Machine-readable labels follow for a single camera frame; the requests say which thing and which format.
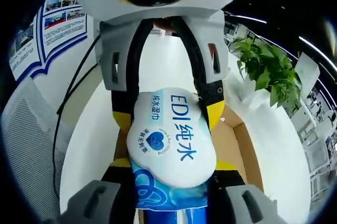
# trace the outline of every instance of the ceiling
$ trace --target ceiling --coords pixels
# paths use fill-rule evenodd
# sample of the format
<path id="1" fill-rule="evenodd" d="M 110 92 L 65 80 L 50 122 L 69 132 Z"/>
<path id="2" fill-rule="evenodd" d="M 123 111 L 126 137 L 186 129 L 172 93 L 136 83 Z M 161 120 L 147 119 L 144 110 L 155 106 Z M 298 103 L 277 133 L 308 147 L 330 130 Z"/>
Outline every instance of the ceiling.
<path id="1" fill-rule="evenodd" d="M 333 10 L 334 3 L 335 0 L 234 0 L 223 10 L 233 15 L 266 21 L 265 24 L 226 16 L 227 21 L 244 24 L 251 31 L 279 44 L 294 55 L 305 52 L 315 60 L 320 67 L 321 82 L 337 103 L 336 70 L 321 54 L 299 39 L 301 36 L 308 40 L 336 64 L 337 58 L 333 55 L 333 46 L 325 31 L 327 22 L 335 26 L 337 21 L 337 11 Z M 319 82 L 315 87 L 324 90 Z"/>

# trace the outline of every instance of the chair mesh back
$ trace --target chair mesh back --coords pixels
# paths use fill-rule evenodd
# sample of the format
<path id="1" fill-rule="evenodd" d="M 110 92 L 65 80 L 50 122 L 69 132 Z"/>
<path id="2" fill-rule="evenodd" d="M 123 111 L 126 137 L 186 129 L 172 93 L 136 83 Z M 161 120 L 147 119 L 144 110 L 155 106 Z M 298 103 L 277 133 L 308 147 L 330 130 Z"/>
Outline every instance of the chair mesh back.
<path id="1" fill-rule="evenodd" d="M 56 112 L 31 78 L 26 78 L 14 91 L 1 120 L 11 169 L 24 195 L 43 220 L 60 215 L 59 201 L 53 190 L 52 149 L 56 122 Z M 55 150 L 58 193 L 72 131 L 73 128 L 61 122 Z"/>

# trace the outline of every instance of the wet wipes package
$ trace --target wet wipes package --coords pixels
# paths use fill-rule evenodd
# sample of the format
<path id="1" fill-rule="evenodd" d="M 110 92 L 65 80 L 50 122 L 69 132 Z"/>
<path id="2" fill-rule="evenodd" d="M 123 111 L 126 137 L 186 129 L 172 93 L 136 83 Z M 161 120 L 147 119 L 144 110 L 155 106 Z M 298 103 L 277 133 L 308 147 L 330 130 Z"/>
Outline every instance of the wet wipes package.
<path id="1" fill-rule="evenodd" d="M 139 208 L 206 206 L 204 183 L 215 170 L 216 154 L 198 102 L 180 88 L 139 94 L 126 141 Z"/>
<path id="2" fill-rule="evenodd" d="M 205 183 L 189 189 L 178 189 L 165 185 L 152 174 L 131 160 L 138 194 L 137 209 L 155 211 L 177 211 L 207 206 L 207 186 Z"/>

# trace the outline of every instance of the heart logo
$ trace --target heart logo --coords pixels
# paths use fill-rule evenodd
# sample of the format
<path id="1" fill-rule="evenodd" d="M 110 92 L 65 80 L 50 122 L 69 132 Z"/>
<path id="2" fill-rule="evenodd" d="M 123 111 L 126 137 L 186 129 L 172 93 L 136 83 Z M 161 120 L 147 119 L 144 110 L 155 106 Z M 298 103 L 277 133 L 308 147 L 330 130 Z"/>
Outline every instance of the heart logo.
<path id="1" fill-rule="evenodd" d="M 164 148 L 163 139 L 164 135 L 161 132 L 156 131 L 150 134 L 146 141 L 152 149 L 161 150 Z"/>

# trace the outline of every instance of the poster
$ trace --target poster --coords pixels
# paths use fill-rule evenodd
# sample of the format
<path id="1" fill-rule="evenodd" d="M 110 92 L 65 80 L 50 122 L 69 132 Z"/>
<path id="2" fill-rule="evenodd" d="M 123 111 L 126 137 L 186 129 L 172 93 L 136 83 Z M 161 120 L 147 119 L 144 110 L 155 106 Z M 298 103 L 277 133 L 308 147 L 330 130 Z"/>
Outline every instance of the poster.
<path id="1" fill-rule="evenodd" d="M 52 61 L 87 39 L 87 14 L 77 0 L 46 0 L 9 52 L 15 79 L 47 74 Z"/>
<path id="2" fill-rule="evenodd" d="M 27 75 L 35 67 L 42 66 L 36 39 L 36 17 L 26 30 L 20 30 L 9 50 L 9 65 L 15 79 Z"/>

